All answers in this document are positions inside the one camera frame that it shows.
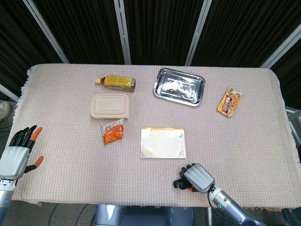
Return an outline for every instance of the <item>black curtain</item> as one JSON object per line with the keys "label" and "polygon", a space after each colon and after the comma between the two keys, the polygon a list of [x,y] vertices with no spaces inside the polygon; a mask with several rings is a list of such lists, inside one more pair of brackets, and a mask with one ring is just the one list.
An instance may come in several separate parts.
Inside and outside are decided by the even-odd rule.
{"label": "black curtain", "polygon": [[124,64],[113,0],[34,0],[70,63]]}
{"label": "black curtain", "polygon": [[124,0],[132,64],[184,65],[202,4]]}
{"label": "black curtain", "polygon": [[21,0],[0,1],[0,84],[21,95],[27,69],[61,63],[58,55]]}
{"label": "black curtain", "polygon": [[271,68],[280,80],[285,105],[301,109],[301,40]]}
{"label": "black curtain", "polygon": [[260,67],[300,22],[300,0],[214,0],[191,65]]}

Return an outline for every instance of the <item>orange fingertip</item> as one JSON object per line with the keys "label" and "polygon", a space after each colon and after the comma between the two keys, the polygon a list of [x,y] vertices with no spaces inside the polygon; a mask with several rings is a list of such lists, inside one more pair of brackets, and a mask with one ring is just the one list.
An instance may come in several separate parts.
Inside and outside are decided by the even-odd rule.
{"label": "orange fingertip", "polygon": [[39,167],[39,166],[41,165],[41,163],[43,162],[43,159],[44,159],[44,156],[40,156],[40,157],[38,158],[38,160],[34,163],[34,165],[35,165],[36,167]]}
{"label": "orange fingertip", "polygon": [[37,128],[37,130],[33,133],[33,135],[30,137],[30,140],[34,140],[36,141],[38,135],[40,134],[40,132],[42,131],[42,127]]}

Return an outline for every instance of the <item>robotic hand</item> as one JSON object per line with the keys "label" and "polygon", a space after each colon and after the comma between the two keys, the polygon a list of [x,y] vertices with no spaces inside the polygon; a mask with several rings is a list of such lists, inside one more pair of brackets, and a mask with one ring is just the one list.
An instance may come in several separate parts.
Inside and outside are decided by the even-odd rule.
{"label": "robotic hand", "polygon": [[26,166],[33,145],[42,131],[42,127],[25,128],[17,132],[9,146],[4,149],[0,159],[0,226],[8,210],[8,206],[16,189],[17,181],[24,173],[28,173],[40,166],[44,157],[40,156],[30,166]]}
{"label": "robotic hand", "polygon": [[192,164],[183,167],[180,172],[181,179],[174,181],[174,187],[190,189],[192,192],[207,193],[208,201],[210,200],[224,212],[231,220],[229,222],[235,225],[248,226],[266,226],[264,223],[256,220],[241,208],[227,193],[221,188],[215,187],[215,180],[201,164]]}

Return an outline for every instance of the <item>table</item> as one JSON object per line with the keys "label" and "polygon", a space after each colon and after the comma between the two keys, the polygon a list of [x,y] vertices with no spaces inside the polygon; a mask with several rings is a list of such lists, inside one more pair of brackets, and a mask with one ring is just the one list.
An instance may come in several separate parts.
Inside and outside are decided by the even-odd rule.
{"label": "table", "polygon": [[[178,67],[206,80],[198,107],[157,98],[152,89],[163,66],[36,65],[28,71],[9,140],[37,124],[43,131],[29,164],[41,166],[18,182],[13,199],[27,202],[208,207],[206,195],[173,188],[182,166],[201,163],[243,207],[301,206],[301,166],[279,82],[268,69]],[[133,77],[134,93],[107,89],[95,77]],[[242,92],[235,115],[216,112],[228,87]],[[103,144],[90,116],[95,94],[130,98],[122,140]],[[186,159],[140,159],[141,127],[185,128]]]}

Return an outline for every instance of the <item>snack bag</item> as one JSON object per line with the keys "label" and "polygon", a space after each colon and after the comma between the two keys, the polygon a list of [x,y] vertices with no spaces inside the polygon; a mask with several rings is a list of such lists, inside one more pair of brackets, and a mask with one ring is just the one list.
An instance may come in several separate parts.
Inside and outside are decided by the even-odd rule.
{"label": "snack bag", "polygon": [[123,138],[123,119],[113,121],[102,126],[103,141],[105,144]]}
{"label": "snack bag", "polygon": [[241,93],[237,90],[229,87],[226,94],[222,98],[222,101],[217,107],[217,112],[222,113],[228,118],[233,116],[233,113],[237,107],[240,100]]}

